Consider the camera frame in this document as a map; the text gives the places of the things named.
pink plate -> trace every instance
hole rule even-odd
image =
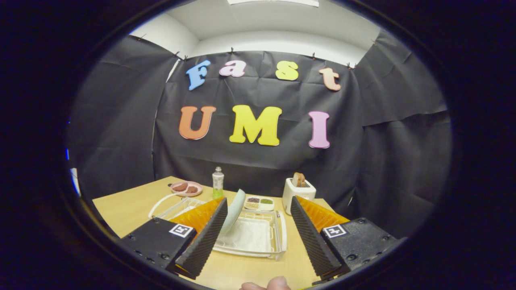
[[[173,190],[174,187],[176,186],[179,186],[181,185],[182,183],[188,183],[188,186],[186,187],[186,189],[184,191],[175,191]],[[186,191],[188,190],[188,188],[190,186],[195,186],[197,188],[197,192],[195,193],[192,193],[192,194],[187,194]],[[182,196],[182,197],[194,197],[194,196],[197,196],[199,194],[201,194],[202,192],[202,185],[200,185],[199,183],[197,182],[193,182],[193,181],[181,181],[181,182],[176,182],[172,185],[170,185],[170,190],[173,192],[173,193],[176,193],[178,194],[178,196]]]

finger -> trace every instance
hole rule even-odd
[[[287,280],[283,276],[272,278],[267,285],[267,290],[291,290]]]
[[[246,283],[242,284],[242,290],[267,290],[267,289],[260,287],[254,283],[246,282]]]

wooden table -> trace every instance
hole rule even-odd
[[[171,193],[167,185],[179,181],[182,180],[170,176],[94,199],[93,203],[113,231],[119,237],[124,237],[149,220],[147,215],[152,206],[162,197]],[[228,205],[233,202],[235,194],[232,191],[224,191]],[[203,186],[202,193],[193,198],[203,201],[212,200],[212,188]],[[279,261],[212,251],[196,280],[182,277],[217,290],[237,290],[244,282],[266,286],[268,281],[276,276],[285,276],[292,290],[309,287],[312,282],[318,281],[292,216],[285,213],[281,198],[273,197],[272,199],[274,199],[276,210],[283,212],[287,228],[287,252]],[[180,200],[179,196],[167,199],[158,206],[155,215],[177,204]],[[332,210],[323,199],[315,199],[314,202]]]

white toaster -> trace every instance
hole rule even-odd
[[[300,196],[304,199],[314,200],[315,198],[315,187],[308,182],[308,180],[304,181],[308,187],[295,187],[292,184],[292,178],[287,178],[285,180],[285,188],[283,189],[283,209],[288,215],[292,215],[291,203],[293,196]]]

foam letter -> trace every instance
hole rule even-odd
[[[278,118],[282,110],[278,107],[266,107],[258,119],[254,118],[251,108],[247,105],[236,105],[233,107],[236,114],[235,129],[233,135],[229,137],[229,141],[234,143],[244,143],[244,130],[246,130],[249,142],[253,143],[262,131],[262,135],[258,138],[261,145],[277,146],[280,140],[277,138]]]
[[[324,80],[324,84],[327,88],[333,91],[341,89],[341,86],[335,83],[335,78],[338,78],[338,73],[334,73],[331,68],[321,69],[319,70],[319,73],[323,75],[322,79]]]
[[[183,136],[185,139],[193,139],[198,140],[206,136],[209,129],[209,122],[212,119],[212,113],[215,112],[216,108],[211,106],[202,107],[202,121],[201,127],[194,131],[190,128],[192,117],[194,116],[194,112],[197,111],[196,107],[188,106],[181,108],[181,120],[179,121],[179,134]]]
[[[244,75],[244,68],[247,63],[241,60],[232,60],[225,63],[225,67],[221,68],[219,74],[233,77],[241,77]]]
[[[330,117],[325,112],[312,111],[308,113],[312,117],[312,140],[308,143],[312,148],[328,148],[330,142],[326,139],[326,120]]]
[[[296,71],[298,68],[297,63],[293,61],[282,60],[276,67],[278,68],[276,77],[279,79],[295,80],[299,76],[299,73]]]
[[[195,67],[186,71],[186,74],[190,77],[190,87],[188,88],[190,91],[204,84],[204,79],[201,76],[206,76],[208,73],[207,66],[210,65],[209,60],[205,60]]]

